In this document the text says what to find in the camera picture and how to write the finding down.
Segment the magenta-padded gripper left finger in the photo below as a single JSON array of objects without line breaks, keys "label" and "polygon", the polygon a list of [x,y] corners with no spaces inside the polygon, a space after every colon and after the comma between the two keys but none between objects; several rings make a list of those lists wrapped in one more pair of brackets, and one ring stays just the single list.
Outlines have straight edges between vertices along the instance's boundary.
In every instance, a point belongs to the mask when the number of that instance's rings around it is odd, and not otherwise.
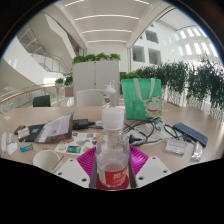
[{"label": "magenta-padded gripper left finger", "polygon": [[56,172],[56,175],[78,186],[94,189],[97,182],[97,166],[93,147],[77,159],[69,158]]}]

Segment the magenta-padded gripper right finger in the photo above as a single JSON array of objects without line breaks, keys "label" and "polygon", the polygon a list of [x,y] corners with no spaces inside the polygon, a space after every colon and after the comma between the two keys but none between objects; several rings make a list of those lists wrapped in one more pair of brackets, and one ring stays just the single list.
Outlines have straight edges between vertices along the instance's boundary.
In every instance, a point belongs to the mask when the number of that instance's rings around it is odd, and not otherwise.
[{"label": "magenta-padded gripper right finger", "polygon": [[149,157],[139,149],[130,147],[129,180],[132,188],[146,186],[170,173],[157,156]]}]

